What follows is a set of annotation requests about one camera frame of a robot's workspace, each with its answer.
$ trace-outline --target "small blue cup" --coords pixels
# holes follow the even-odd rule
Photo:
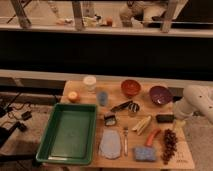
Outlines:
[[[106,106],[108,102],[108,94],[105,91],[98,92],[97,100],[100,106]]]

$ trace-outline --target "wooden table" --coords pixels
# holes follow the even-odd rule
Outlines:
[[[97,104],[98,106],[98,116],[97,116],[97,126],[96,126],[96,136],[95,136],[95,145],[93,160],[91,164],[87,167],[93,168],[134,168],[134,169],[143,169],[143,168],[153,168],[153,169],[193,169],[194,162],[191,156],[191,152],[185,140],[184,133],[182,129],[179,129],[176,134],[178,137],[177,143],[177,152],[175,156],[170,160],[168,165],[164,165],[161,159],[163,153],[163,131],[156,137],[154,140],[153,147],[157,151],[157,161],[156,162],[136,162],[133,158],[132,149],[135,146],[143,146],[146,140],[146,137],[153,128],[160,127],[162,130],[167,128],[172,129],[172,124],[157,124],[155,121],[156,114],[165,114],[172,112],[172,103],[159,106],[154,104],[149,97],[149,90],[152,86],[162,85],[166,86],[164,83],[146,83],[140,82],[142,90],[139,95],[135,96],[132,100],[138,103],[141,106],[140,111],[136,117],[129,117],[128,111],[123,110],[116,114],[118,123],[116,126],[106,127],[104,126],[104,114],[115,105],[126,102],[127,99],[121,92],[120,89],[121,82],[97,82],[96,92],[105,91],[108,93],[109,99],[106,107],[101,107],[98,105],[96,100],[96,92],[88,92],[86,87],[81,81],[68,81],[65,85],[63,97],[61,102],[69,103],[67,99],[67,94],[70,91],[77,91],[81,97],[79,103],[88,103],[88,104]],[[140,121],[143,117],[147,115],[152,115],[152,122],[150,126],[138,136],[135,132],[131,131],[131,128]],[[123,126],[128,125],[129,134],[128,134],[128,156],[124,156],[124,136],[123,136]],[[122,152],[121,156],[116,160],[109,160],[100,155],[98,155],[99,143],[101,141],[102,133],[104,129],[115,129],[119,132],[122,142]]]

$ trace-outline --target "green plastic tray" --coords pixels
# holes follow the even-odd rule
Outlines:
[[[54,106],[36,155],[39,162],[88,165],[92,161],[96,105]]]

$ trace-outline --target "white cup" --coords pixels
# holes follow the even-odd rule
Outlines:
[[[83,79],[83,83],[86,86],[88,91],[95,91],[96,88],[96,77],[92,76],[92,75],[88,75],[86,77],[84,77]]]

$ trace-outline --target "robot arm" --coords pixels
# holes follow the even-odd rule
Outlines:
[[[208,86],[189,85],[183,90],[183,98],[173,107],[178,119],[185,119],[199,110],[213,124],[213,88]]]

